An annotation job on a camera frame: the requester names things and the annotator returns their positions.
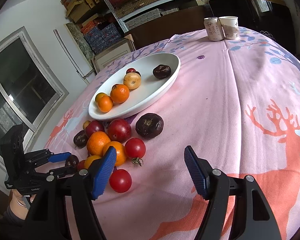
tablecloth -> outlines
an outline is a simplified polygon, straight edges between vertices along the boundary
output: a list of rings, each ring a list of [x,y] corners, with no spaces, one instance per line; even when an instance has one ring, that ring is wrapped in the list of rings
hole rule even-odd
[[[228,176],[253,175],[282,239],[290,239],[299,228],[300,62],[270,38],[239,30],[238,41],[211,42],[200,30],[115,60],[52,131],[47,148],[86,159],[86,148],[75,149],[73,137],[85,120],[91,120],[88,106],[96,89],[137,58],[160,52],[179,56],[180,72],[168,92],[128,118],[133,137],[138,136],[135,123],[143,114],[157,113],[164,120],[163,132],[145,140],[144,166],[129,162],[120,166],[131,174],[132,187],[119,194],[108,185],[93,202],[108,240],[194,239],[207,201],[196,193],[186,168],[187,145]],[[222,239],[229,236],[233,206],[230,197]],[[67,210],[72,237],[79,239],[69,200]]]

cup rim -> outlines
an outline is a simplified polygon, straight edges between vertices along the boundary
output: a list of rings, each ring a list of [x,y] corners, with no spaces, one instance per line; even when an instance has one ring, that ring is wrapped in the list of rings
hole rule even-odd
[[[236,20],[238,19],[237,16],[221,16],[219,19],[229,19],[229,20]]]

dark sleeve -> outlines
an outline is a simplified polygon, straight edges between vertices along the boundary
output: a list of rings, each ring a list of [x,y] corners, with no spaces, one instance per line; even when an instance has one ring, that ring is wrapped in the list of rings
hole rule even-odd
[[[11,240],[21,240],[21,228],[24,224],[24,220],[18,218],[11,211],[10,206],[3,214],[3,218],[0,220],[1,226],[5,234]]]

bracelet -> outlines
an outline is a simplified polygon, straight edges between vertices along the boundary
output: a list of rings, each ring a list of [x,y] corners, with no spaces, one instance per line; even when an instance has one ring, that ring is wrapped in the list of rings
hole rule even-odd
[[[17,203],[19,203],[19,205],[23,206],[23,207],[27,207],[25,204],[20,203],[20,201],[16,198],[16,196],[13,194],[15,200],[17,201]]]

pile of fruit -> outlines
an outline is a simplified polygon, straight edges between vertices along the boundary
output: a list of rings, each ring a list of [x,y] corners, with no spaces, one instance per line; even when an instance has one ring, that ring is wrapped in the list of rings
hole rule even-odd
[[[137,133],[146,139],[159,135],[163,130],[163,119],[157,114],[144,114],[136,122]],[[66,166],[76,166],[77,170],[88,169],[94,160],[100,159],[110,146],[117,151],[115,167],[124,164],[128,159],[133,164],[143,165],[142,158],[146,154],[146,145],[139,138],[131,137],[131,126],[124,119],[113,120],[105,132],[104,126],[97,120],[85,121],[83,130],[77,133],[74,144],[79,147],[87,146],[88,157],[86,160],[67,160]],[[132,185],[130,174],[124,169],[114,169],[109,178],[109,184],[113,190],[123,193]]]
[[[163,79],[171,75],[171,68],[167,65],[158,65],[152,71],[158,79]],[[109,112],[114,103],[122,104],[129,98],[130,90],[137,89],[141,85],[141,74],[134,68],[129,68],[123,78],[123,84],[112,86],[110,96],[106,93],[98,93],[95,102],[101,112]]]

